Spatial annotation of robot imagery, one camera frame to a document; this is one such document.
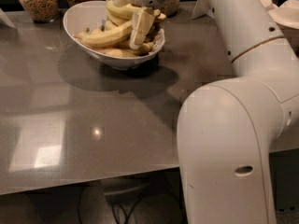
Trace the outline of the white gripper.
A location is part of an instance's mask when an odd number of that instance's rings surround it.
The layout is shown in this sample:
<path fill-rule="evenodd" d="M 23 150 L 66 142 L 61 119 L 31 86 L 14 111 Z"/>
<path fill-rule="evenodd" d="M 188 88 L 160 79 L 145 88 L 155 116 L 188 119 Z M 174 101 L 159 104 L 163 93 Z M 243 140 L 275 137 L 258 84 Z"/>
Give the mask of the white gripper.
<path fill-rule="evenodd" d="M 154 11 L 150 7 L 159 8 L 166 0 L 113 0 L 113 4 L 116 7 L 123 7 L 132 4 L 134 1 L 142 8 L 133 14 L 133 30 L 130 36 L 129 47 L 133 50 L 137 50 L 145 41 L 155 20 Z"/>

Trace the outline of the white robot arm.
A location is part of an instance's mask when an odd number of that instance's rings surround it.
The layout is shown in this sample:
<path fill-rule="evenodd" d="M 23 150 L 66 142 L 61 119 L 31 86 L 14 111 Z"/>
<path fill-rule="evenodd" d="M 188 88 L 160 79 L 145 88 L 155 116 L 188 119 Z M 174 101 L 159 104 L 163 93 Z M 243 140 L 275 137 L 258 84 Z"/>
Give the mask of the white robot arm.
<path fill-rule="evenodd" d="M 299 63 L 259 0 L 197 0 L 221 33 L 235 77 L 194 91 L 178 115 L 189 224 L 276 224 L 269 152 L 299 115 Z"/>

